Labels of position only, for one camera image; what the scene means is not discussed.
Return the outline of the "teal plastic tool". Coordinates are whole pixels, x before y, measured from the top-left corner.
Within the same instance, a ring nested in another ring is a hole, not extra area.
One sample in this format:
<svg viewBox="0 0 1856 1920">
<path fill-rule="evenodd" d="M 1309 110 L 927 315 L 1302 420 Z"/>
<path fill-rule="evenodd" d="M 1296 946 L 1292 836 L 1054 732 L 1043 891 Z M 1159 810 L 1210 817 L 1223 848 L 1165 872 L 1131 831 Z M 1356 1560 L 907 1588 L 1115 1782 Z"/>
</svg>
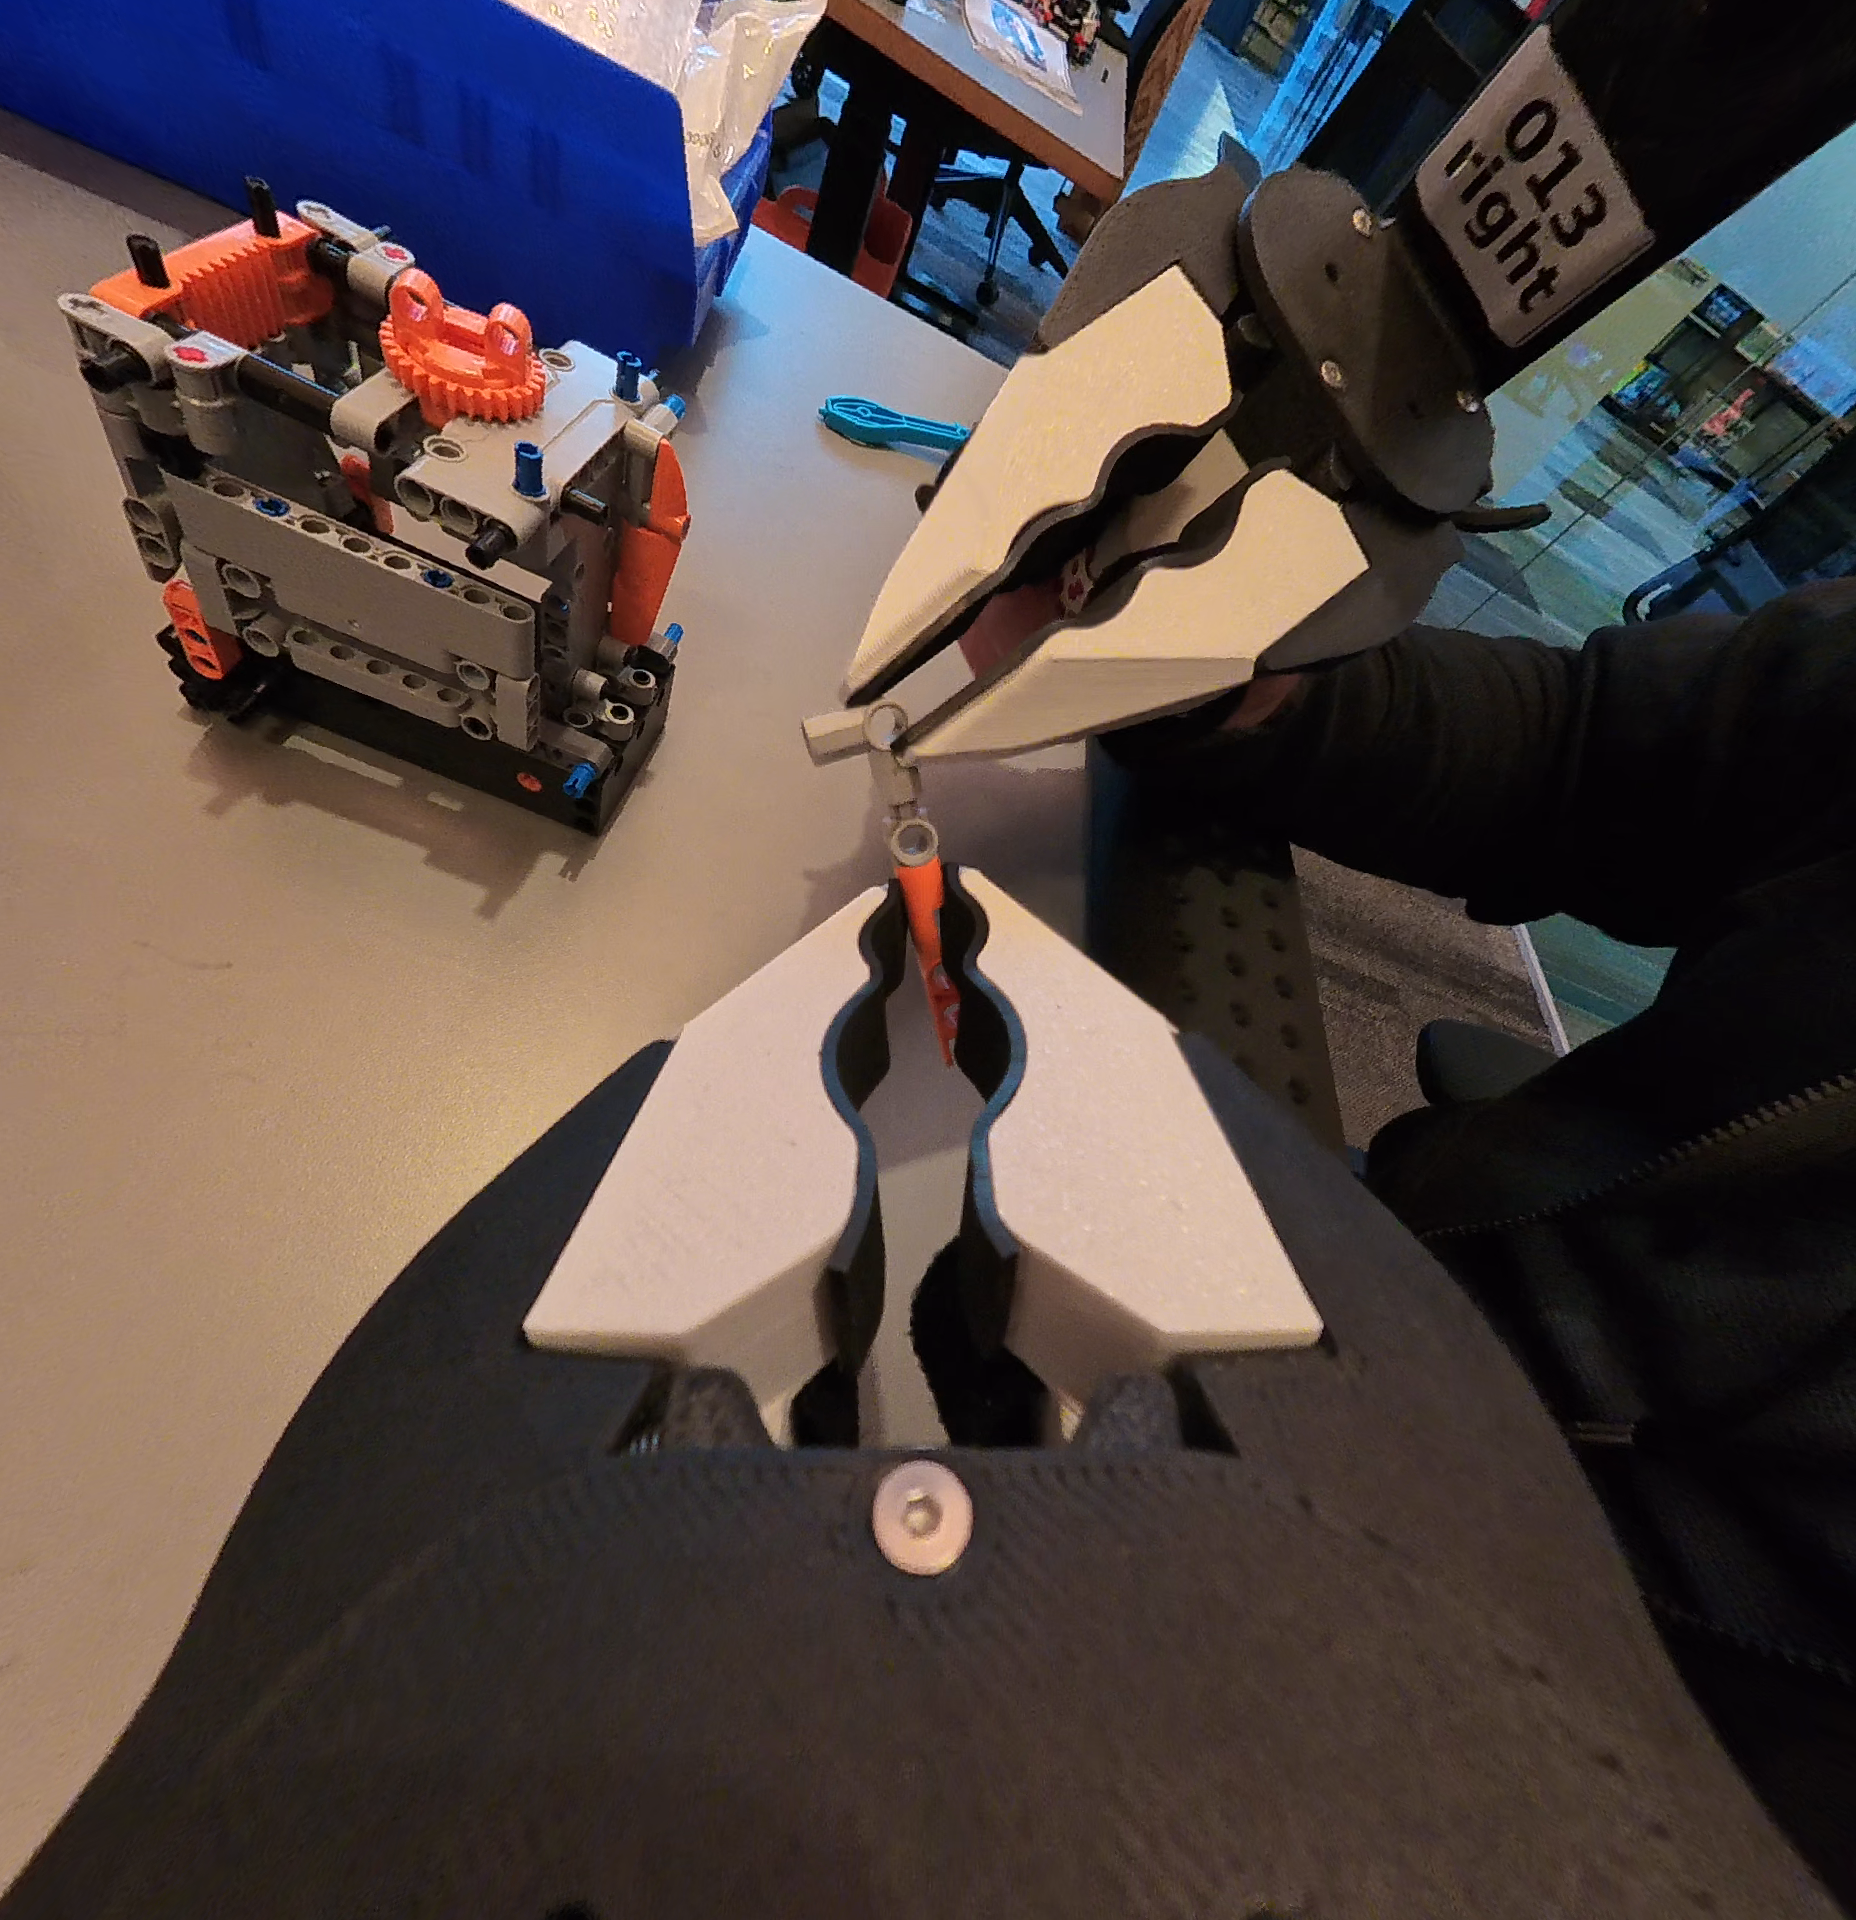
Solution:
<svg viewBox="0 0 1856 1920">
<path fill-rule="evenodd" d="M 959 452 L 970 438 L 970 427 L 961 423 L 911 416 L 859 395 L 824 398 L 819 402 L 819 427 L 858 447 L 913 448 L 938 455 Z"/>
</svg>

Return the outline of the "orange pointed plastic piece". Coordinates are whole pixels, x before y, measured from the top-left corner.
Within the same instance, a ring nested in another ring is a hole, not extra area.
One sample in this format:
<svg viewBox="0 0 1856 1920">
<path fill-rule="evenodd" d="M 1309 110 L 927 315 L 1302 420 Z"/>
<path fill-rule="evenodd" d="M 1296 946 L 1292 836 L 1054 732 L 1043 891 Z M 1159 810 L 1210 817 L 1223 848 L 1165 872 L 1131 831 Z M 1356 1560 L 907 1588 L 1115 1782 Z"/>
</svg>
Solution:
<svg viewBox="0 0 1856 1920">
<path fill-rule="evenodd" d="M 946 899 L 944 864 L 938 855 L 897 857 L 894 881 L 905 902 L 911 943 L 916 954 L 916 969 L 938 1053 L 946 1066 L 954 1066 L 961 992 L 950 979 L 941 949 L 938 915 Z"/>
</svg>

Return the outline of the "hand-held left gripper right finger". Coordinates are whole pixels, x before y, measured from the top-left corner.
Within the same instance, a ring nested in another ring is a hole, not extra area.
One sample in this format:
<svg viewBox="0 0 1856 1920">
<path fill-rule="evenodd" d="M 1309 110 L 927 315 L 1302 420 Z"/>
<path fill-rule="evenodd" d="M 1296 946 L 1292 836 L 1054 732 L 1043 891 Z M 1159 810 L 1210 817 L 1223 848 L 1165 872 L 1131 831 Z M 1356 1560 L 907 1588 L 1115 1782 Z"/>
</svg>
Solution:
<svg viewBox="0 0 1856 1920">
<path fill-rule="evenodd" d="M 1325 1337 L 1179 1032 L 976 868 L 947 868 L 954 1068 L 981 1098 L 956 1238 L 911 1344 L 959 1447 L 1034 1447 L 1060 1404 Z"/>
</svg>

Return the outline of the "clear plastic bag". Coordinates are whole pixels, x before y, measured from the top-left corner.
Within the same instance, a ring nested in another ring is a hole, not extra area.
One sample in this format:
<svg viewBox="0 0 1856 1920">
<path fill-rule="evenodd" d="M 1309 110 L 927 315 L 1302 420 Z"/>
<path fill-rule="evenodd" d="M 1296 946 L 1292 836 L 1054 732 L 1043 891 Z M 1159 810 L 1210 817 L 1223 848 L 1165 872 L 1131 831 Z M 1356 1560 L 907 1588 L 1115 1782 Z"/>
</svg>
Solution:
<svg viewBox="0 0 1856 1920">
<path fill-rule="evenodd" d="M 676 86 L 698 251 L 740 229 L 723 180 L 747 153 L 824 11 L 824 3 L 701 5 Z"/>
</svg>

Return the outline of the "black dimpled panel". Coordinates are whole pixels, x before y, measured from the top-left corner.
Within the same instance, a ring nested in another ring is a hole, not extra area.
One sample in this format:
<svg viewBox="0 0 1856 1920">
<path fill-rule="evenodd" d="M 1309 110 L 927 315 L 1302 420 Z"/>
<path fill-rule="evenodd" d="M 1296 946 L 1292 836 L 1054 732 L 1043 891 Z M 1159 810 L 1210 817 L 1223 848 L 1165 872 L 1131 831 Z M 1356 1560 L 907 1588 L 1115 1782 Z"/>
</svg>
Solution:
<svg viewBox="0 0 1856 1920">
<path fill-rule="evenodd" d="M 1292 854 L 1085 758 L 1085 951 L 1215 1045 L 1328 1151 L 1346 1149 Z"/>
</svg>

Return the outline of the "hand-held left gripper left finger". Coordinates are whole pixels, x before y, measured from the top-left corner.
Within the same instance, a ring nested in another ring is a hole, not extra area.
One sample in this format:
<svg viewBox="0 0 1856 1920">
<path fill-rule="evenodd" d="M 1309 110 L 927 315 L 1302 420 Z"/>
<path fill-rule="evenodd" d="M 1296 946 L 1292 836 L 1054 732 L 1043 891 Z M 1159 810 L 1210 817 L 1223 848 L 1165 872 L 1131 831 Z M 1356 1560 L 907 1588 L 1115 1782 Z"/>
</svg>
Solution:
<svg viewBox="0 0 1856 1920">
<path fill-rule="evenodd" d="M 885 1252 L 863 1104 L 891 1070 L 893 891 L 688 1021 L 540 1287 L 548 1353 L 738 1375 L 797 1445 L 862 1440 Z"/>
</svg>

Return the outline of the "printed leaflet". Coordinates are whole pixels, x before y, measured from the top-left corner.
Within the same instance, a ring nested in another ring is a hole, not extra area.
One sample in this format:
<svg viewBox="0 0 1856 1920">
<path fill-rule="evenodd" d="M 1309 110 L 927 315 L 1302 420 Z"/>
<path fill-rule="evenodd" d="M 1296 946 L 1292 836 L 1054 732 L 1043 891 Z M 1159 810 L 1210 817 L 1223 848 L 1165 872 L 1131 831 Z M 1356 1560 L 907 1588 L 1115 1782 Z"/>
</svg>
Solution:
<svg viewBox="0 0 1856 1920">
<path fill-rule="evenodd" d="M 962 3 L 962 30 L 986 60 L 1069 113 L 1083 113 L 1065 36 L 1015 3 Z"/>
</svg>

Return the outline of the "grey plastic pin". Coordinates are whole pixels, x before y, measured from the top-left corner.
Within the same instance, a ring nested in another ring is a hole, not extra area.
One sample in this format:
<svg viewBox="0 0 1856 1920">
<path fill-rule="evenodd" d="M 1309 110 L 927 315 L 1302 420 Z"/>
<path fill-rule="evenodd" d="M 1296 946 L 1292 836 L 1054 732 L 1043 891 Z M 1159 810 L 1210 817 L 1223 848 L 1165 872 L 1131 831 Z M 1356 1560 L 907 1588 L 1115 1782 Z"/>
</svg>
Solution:
<svg viewBox="0 0 1856 1920">
<path fill-rule="evenodd" d="M 870 753 L 875 798 L 884 810 L 884 838 L 898 872 L 938 859 L 938 834 L 924 811 L 919 769 L 891 749 Z"/>
</svg>

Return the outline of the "blue plastic bin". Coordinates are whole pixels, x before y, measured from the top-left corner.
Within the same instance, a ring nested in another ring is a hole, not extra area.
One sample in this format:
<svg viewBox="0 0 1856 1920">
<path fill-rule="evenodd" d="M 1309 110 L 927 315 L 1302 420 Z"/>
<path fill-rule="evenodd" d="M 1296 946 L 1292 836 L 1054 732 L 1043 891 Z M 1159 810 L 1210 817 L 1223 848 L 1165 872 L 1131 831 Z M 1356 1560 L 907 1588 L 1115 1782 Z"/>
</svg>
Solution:
<svg viewBox="0 0 1856 1920">
<path fill-rule="evenodd" d="M 694 245 L 672 95 L 493 3 L 0 5 L 0 106 L 242 209 L 390 234 L 544 348 L 688 349 L 747 243 Z"/>
</svg>

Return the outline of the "black office chair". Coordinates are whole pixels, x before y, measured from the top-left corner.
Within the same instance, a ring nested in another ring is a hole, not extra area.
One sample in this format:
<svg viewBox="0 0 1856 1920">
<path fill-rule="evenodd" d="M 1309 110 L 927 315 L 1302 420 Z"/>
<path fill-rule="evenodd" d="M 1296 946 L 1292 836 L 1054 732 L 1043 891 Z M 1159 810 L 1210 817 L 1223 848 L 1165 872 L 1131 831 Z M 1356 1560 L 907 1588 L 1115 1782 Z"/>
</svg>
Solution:
<svg viewBox="0 0 1856 1920">
<path fill-rule="evenodd" d="M 1046 229 L 1022 190 L 1022 172 L 1029 157 L 1011 141 L 988 128 L 967 131 L 967 139 L 938 157 L 927 189 L 925 210 L 944 210 L 961 203 L 986 216 L 988 254 L 975 301 L 990 313 L 998 299 L 998 268 L 1003 241 L 1010 229 L 1027 239 L 1029 268 L 1065 276 L 1069 260 L 1063 254 L 1052 229 Z"/>
</svg>

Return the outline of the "toy building-block model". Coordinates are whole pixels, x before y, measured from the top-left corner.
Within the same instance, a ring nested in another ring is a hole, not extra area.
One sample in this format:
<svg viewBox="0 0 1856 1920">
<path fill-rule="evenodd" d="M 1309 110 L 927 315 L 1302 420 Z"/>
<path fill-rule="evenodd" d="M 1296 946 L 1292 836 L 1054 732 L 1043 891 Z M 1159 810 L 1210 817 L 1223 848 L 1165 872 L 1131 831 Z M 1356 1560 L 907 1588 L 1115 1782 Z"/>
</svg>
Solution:
<svg viewBox="0 0 1856 1920">
<path fill-rule="evenodd" d="M 245 193 L 55 303 L 180 698 L 599 838 L 672 706 L 683 401 L 448 301 L 387 229 Z"/>
</svg>

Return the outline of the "person's right forearm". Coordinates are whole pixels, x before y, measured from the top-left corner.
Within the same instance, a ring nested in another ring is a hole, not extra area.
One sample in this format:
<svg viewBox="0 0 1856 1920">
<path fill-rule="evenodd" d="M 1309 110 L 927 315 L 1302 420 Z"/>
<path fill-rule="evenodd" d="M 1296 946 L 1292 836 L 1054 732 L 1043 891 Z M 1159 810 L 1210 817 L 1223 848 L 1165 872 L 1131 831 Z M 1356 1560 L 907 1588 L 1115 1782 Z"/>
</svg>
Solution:
<svg viewBox="0 0 1856 1920">
<path fill-rule="evenodd" d="M 1856 855 L 1856 580 L 1579 647 L 1417 626 L 1108 735 L 1189 811 L 1513 925 L 1576 918 L 1678 949 L 1732 897 Z"/>
</svg>

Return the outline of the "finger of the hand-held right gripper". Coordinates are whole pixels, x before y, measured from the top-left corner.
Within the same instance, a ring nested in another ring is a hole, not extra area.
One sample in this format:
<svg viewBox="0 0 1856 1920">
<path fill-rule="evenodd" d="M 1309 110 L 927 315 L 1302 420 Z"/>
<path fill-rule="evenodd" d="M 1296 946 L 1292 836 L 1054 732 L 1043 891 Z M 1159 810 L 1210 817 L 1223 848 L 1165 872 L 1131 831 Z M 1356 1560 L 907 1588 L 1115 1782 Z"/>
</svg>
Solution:
<svg viewBox="0 0 1856 1920">
<path fill-rule="evenodd" d="M 1083 614 L 1029 636 L 903 739 L 903 756 L 997 758 L 1115 732 L 1227 695 L 1358 581 L 1346 510 L 1298 476 L 1246 476 Z"/>
<path fill-rule="evenodd" d="M 1104 503 L 1122 458 L 1197 452 L 1233 408 L 1222 318 L 1183 268 L 1019 361 L 882 584 L 844 706 L 869 706 L 947 646 L 1039 539 Z"/>
</svg>

